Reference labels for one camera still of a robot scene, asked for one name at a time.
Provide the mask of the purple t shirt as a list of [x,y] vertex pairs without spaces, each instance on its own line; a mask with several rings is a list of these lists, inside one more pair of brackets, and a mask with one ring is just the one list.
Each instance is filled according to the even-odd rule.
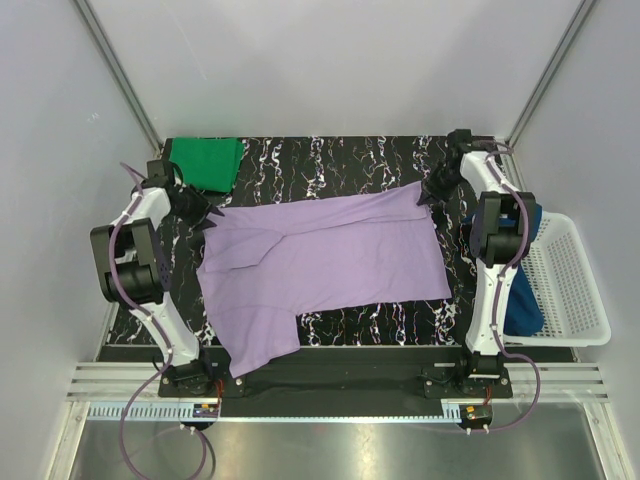
[[231,207],[204,231],[197,278],[233,377],[301,347],[297,317],[451,296],[414,182],[388,191]]

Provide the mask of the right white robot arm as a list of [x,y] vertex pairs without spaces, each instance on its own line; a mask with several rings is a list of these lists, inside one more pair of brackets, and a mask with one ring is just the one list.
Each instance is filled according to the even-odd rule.
[[504,325],[510,290],[528,254],[535,226],[536,199],[521,193],[495,162],[506,146],[473,138],[469,129],[446,137],[445,157],[421,182],[417,204],[436,216],[446,209],[458,185],[467,182],[477,197],[469,250],[476,261],[476,293],[471,324],[460,359],[445,384],[466,396],[506,381]]

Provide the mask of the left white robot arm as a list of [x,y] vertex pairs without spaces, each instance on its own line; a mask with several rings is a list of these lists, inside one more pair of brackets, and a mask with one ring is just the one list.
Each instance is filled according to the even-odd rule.
[[171,298],[171,268],[157,230],[174,216],[202,231],[215,226],[213,215],[223,213],[186,184],[169,160],[149,161],[145,175],[123,168],[134,180],[129,203],[111,223],[90,232],[102,294],[128,310],[156,342],[163,384],[180,393],[207,395],[216,390],[216,372]]

